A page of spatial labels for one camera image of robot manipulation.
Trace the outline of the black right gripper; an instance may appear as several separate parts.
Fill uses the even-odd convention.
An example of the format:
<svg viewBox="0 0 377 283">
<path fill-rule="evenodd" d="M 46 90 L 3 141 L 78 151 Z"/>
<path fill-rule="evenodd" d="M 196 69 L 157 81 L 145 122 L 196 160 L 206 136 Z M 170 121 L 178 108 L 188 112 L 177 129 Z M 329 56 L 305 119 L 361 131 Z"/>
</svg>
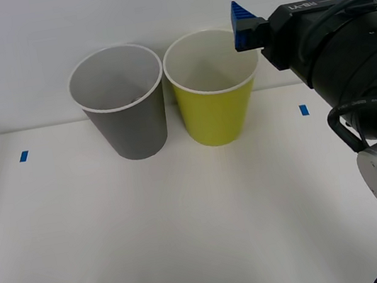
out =
<svg viewBox="0 0 377 283">
<path fill-rule="evenodd" d="M 354 24 L 377 11 L 376 0 L 359 0 L 318 19 L 345 0 L 307 0 L 278 7 L 268 20 L 231 2 L 231 23 L 238 52 L 263 48 L 278 70 L 296 69 L 348 60 L 356 56 Z"/>
</svg>

